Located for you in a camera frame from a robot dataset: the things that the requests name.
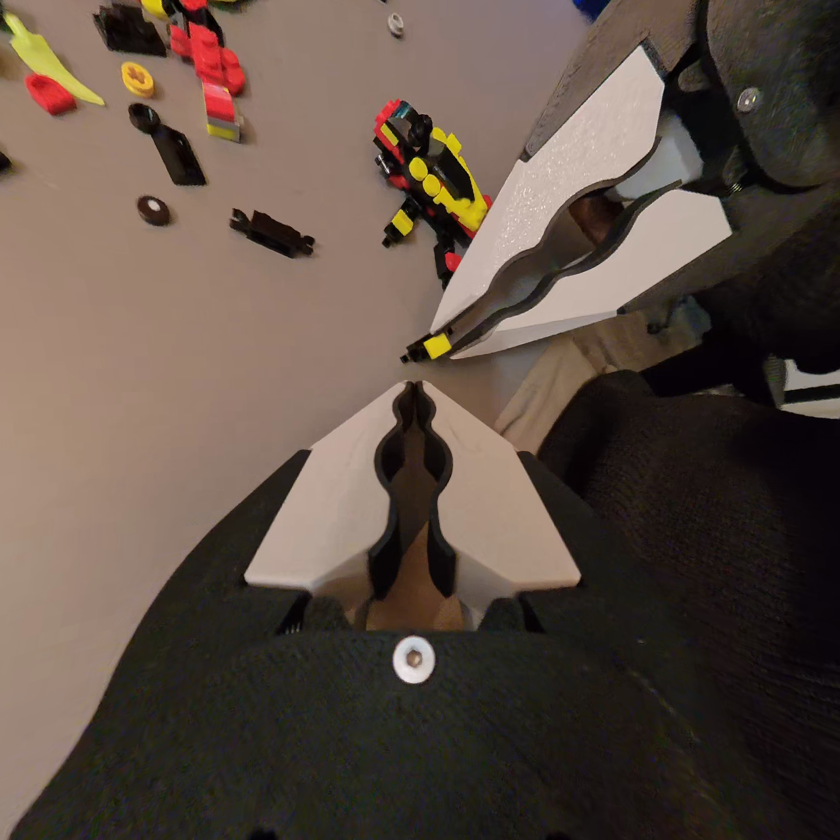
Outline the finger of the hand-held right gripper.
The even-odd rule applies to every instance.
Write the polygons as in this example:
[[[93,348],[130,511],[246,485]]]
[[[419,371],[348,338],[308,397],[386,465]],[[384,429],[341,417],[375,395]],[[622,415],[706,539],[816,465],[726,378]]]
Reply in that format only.
[[[555,221],[576,198],[624,182],[655,151],[665,83],[636,48],[527,161],[517,161],[429,328],[467,335],[523,302],[555,266]]]
[[[586,257],[544,275],[523,302],[501,309],[453,342],[449,357],[511,350],[612,319],[732,234],[721,199],[675,186],[635,202],[619,228]]]

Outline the scattered loose lego pieces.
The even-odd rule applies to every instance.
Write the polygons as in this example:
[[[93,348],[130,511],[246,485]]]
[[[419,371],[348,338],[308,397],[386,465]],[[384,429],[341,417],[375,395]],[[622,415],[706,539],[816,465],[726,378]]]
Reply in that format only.
[[[237,55],[226,45],[210,2],[109,2],[99,7],[92,20],[111,52],[160,58],[173,55],[191,65],[201,84],[207,134],[241,141],[235,100],[246,87],[246,76]],[[78,102],[104,107],[105,101],[69,71],[49,42],[29,30],[5,3],[2,32],[10,36],[10,46],[28,69],[24,84],[29,96],[49,115],[72,112]],[[163,123],[151,106],[130,104],[129,120],[136,130],[151,137],[174,185],[207,183],[186,136]]]

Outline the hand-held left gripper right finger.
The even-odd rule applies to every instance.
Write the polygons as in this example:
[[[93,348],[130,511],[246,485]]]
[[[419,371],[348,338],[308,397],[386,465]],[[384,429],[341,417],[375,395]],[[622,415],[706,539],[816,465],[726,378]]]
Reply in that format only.
[[[434,481],[428,569],[465,624],[477,628],[498,599],[576,586],[581,572],[515,447],[425,381],[415,414]]]

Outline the partly built lego model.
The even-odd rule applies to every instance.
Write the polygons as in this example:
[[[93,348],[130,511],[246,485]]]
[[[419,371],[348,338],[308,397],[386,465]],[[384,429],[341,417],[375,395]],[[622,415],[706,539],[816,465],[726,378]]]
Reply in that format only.
[[[462,144],[402,99],[386,103],[374,121],[375,163],[384,180],[403,194],[385,226],[390,248],[410,235],[417,221],[434,232],[437,278],[447,288],[492,205],[461,153]]]

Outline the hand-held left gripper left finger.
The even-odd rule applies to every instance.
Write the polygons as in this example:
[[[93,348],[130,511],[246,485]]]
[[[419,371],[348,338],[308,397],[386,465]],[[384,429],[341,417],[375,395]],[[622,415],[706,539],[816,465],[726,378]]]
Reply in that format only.
[[[385,598],[403,556],[393,481],[414,396],[412,383],[397,383],[303,453],[248,585],[331,597],[345,611]]]

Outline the person's right hand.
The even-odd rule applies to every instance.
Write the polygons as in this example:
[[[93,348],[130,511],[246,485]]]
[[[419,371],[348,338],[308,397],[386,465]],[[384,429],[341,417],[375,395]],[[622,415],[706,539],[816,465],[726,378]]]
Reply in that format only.
[[[625,203],[610,198],[604,192],[592,192],[572,201],[568,211],[583,236],[593,247],[599,248],[612,240],[625,207]]]

